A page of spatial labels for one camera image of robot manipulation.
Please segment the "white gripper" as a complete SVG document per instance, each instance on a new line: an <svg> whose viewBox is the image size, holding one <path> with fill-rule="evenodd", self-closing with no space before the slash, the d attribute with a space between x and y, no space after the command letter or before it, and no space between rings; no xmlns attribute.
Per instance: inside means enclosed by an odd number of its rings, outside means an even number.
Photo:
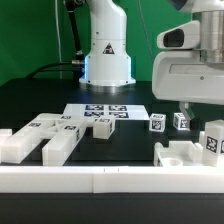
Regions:
<svg viewBox="0 0 224 224"><path fill-rule="evenodd" d="M224 64L203 63L198 51L161 52L153 65L152 91L157 99L180 101L190 127L189 102L224 105Z"/></svg>

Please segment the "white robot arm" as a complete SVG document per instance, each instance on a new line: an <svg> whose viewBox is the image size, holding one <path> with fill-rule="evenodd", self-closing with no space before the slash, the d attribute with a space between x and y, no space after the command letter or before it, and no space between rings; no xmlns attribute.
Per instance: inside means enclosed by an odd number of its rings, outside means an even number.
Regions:
<svg viewBox="0 0 224 224"><path fill-rule="evenodd" d="M179 103L193 118L192 103L224 105L224 0L168 0L190 22L160 33L162 50L153 64L152 92ZM86 0L91 16L91 50L85 57L82 87L116 92L135 83L126 53L123 9L112 0Z"/></svg>

